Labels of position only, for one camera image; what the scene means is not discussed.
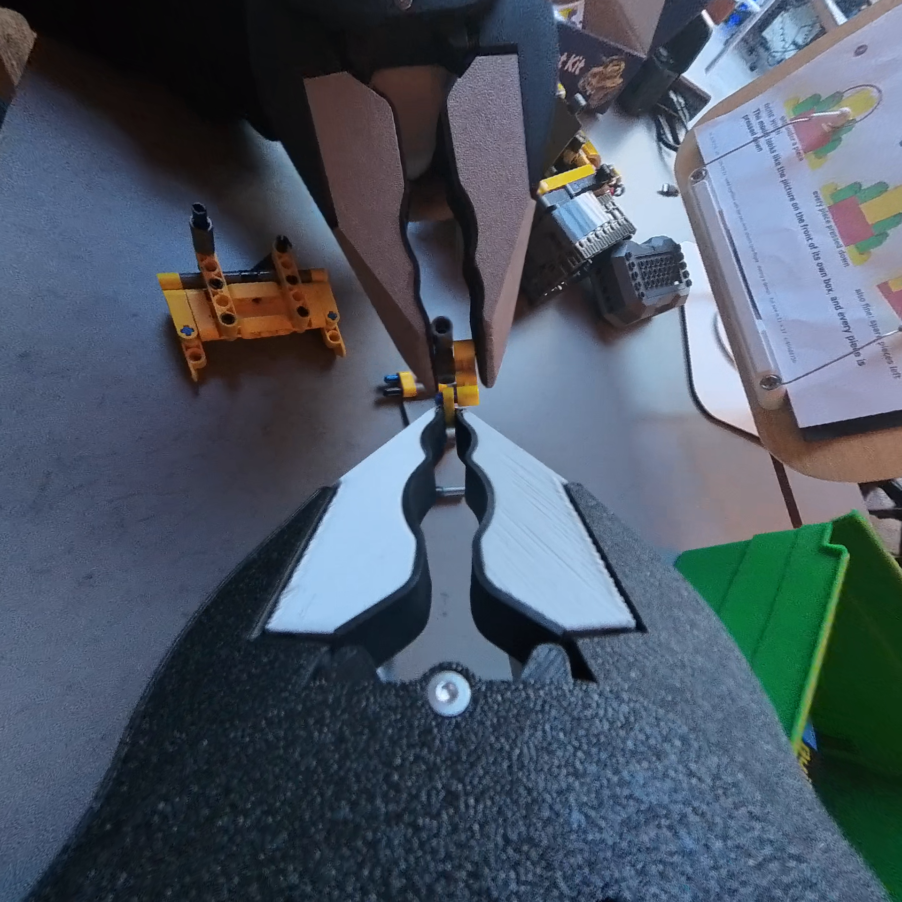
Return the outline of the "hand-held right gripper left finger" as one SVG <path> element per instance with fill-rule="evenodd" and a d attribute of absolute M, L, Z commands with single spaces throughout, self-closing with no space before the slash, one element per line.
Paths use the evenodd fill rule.
<path fill-rule="evenodd" d="M 384 664 L 422 633 L 431 578 L 421 525 L 435 504 L 445 442 L 445 414 L 433 408 L 330 487 L 263 634 L 360 647 Z"/>

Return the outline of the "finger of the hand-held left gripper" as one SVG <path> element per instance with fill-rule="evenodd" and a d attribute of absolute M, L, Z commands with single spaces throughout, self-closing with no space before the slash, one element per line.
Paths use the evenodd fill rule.
<path fill-rule="evenodd" d="M 436 386 L 407 237 L 408 180 L 395 109 L 349 72 L 304 80 L 332 208 L 334 236 L 403 361 Z"/>
<path fill-rule="evenodd" d="M 472 60 L 447 93 L 443 132 L 477 370 L 491 388 L 513 325 L 536 206 L 516 54 Z"/>

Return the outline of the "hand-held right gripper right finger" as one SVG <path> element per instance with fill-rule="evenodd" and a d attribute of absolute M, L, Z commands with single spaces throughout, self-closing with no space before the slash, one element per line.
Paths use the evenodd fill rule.
<path fill-rule="evenodd" d="M 563 476 L 472 413 L 457 414 L 457 452 L 478 521 L 470 607 L 490 643 L 519 664 L 541 646 L 584 664 L 579 640 L 640 629 Z"/>

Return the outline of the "toy brick robot model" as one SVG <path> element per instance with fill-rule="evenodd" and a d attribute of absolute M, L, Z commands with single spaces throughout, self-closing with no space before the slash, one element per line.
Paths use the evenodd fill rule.
<path fill-rule="evenodd" d="M 521 278 L 530 303 L 584 279 L 603 254 L 633 238 L 635 226 L 617 201 L 624 191 L 619 171 L 576 131 L 537 185 Z"/>

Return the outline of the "small yellow black brick assembly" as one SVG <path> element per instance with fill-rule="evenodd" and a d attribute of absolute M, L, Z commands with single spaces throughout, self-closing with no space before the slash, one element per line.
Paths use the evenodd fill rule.
<path fill-rule="evenodd" d="M 457 340 L 447 317 L 430 324 L 430 340 L 435 368 L 437 403 L 443 412 L 445 427 L 455 426 L 457 412 L 480 404 L 480 387 L 474 341 Z"/>

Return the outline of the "green plastic bin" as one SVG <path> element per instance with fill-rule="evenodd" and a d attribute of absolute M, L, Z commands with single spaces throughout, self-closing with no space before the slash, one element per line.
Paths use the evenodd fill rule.
<path fill-rule="evenodd" d="M 858 512 L 685 551 L 841 831 L 901 898 L 901 570 Z"/>

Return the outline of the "grey desk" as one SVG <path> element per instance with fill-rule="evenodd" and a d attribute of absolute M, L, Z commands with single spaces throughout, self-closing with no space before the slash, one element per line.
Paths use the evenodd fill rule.
<path fill-rule="evenodd" d="M 214 342 L 192 382 L 157 276 L 197 271 L 197 202 L 225 271 L 279 234 L 328 271 L 344 357 Z M 685 394 L 678 324 L 603 342 L 571 289 L 474 413 L 568 481 L 639 630 L 487 678 L 459 502 L 392 659 L 267 636 L 330 487 L 400 433 L 400 355 L 280 145 L 41 36 L 2 128 L 2 896 L 884 900 L 659 556 L 693 472 L 632 428 Z"/>

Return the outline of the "open cardboard kit box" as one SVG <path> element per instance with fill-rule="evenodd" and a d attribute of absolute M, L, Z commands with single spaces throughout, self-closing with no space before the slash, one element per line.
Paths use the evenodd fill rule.
<path fill-rule="evenodd" d="M 664 1 L 551 2 L 558 82 L 592 112 L 606 111 L 652 48 Z"/>

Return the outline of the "yellow brick beam assembly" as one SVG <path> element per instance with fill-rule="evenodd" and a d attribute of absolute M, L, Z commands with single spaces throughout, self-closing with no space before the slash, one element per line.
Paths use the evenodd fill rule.
<path fill-rule="evenodd" d="M 207 344 L 318 332 L 326 349 L 346 355 L 341 315 L 328 271 L 303 268 L 292 242 L 277 235 L 253 268 L 225 271 L 208 209 L 191 206 L 189 233 L 197 271 L 159 273 L 179 347 L 193 383 L 208 365 Z"/>

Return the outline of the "dark grey studded shell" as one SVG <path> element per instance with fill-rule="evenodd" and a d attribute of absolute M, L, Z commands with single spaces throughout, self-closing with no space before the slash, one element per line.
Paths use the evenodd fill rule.
<path fill-rule="evenodd" d="M 682 245 L 660 235 L 615 245 L 592 269 L 590 284 L 599 318 L 627 328 L 683 306 L 693 282 Z"/>

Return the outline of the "small black container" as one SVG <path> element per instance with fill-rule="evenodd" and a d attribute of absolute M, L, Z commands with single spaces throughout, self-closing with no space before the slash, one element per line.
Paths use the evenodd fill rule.
<path fill-rule="evenodd" d="M 697 60 L 712 33 L 702 2 L 666 2 L 645 62 L 618 97 L 620 110 L 631 117 L 650 114 Z"/>

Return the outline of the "wooden instruction sheet board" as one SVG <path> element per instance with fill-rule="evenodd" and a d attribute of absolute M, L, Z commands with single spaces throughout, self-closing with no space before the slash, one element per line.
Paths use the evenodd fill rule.
<path fill-rule="evenodd" d="M 900 2 L 728 97 L 676 159 L 761 443 L 817 479 L 901 473 Z"/>

